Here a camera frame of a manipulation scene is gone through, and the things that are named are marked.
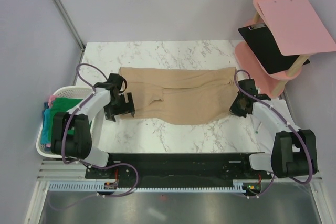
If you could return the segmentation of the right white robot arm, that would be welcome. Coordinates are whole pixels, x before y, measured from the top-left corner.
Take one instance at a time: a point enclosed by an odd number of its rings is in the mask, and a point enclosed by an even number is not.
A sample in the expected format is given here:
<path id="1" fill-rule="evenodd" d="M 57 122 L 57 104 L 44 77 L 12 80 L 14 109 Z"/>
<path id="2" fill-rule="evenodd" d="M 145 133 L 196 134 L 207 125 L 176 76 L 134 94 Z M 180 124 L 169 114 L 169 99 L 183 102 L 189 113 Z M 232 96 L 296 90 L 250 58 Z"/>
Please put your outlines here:
<path id="1" fill-rule="evenodd" d="M 273 105 L 266 94 L 259 94 L 254 79 L 234 83 L 237 97 L 229 111 L 238 117 L 252 115 L 265 126 L 273 137 L 271 153 L 251 154 L 249 161 L 240 166 L 241 174 L 254 178 L 260 170 L 278 178 L 290 178 L 307 184 L 318 171 L 316 136 L 312 130 L 303 130 L 292 124 Z"/>

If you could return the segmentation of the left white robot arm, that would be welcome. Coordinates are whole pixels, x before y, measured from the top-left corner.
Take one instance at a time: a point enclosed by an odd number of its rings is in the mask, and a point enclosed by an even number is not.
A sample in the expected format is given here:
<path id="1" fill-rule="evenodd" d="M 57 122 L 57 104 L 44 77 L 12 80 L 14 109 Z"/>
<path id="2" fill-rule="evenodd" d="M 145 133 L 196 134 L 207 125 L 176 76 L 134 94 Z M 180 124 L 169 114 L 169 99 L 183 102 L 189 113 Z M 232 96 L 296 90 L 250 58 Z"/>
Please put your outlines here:
<path id="1" fill-rule="evenodd" d="M 53 116 L 51 152 L 63 159 L 69 157 L 97 166 L 97 173 L 111 178 L 115 165 L 108 161 L 109 154 L 93 145 L 93 131 L 99 119 L 114 122 L 117 115 L 135 115 L 132 93 L 124 94 L 127 81 L 111 73 L 105 82 L 97 82 L 90 95 L 80 103 Z"/>

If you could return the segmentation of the beige t shirt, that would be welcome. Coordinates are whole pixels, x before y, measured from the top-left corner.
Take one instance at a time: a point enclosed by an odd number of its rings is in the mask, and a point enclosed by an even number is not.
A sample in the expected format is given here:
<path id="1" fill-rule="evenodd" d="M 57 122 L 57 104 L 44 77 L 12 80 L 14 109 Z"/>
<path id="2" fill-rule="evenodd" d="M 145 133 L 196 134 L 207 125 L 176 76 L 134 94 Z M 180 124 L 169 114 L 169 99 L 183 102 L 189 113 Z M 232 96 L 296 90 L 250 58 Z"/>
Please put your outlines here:
<path id="1" fill-rule="evenodd" d="M 174 125 L 201 125 L 227 117 L 238 89 L 235 67 L 177 70 L 121 67 L 132 93 L 135 115 L 123 120 L 160 119 Z"/>

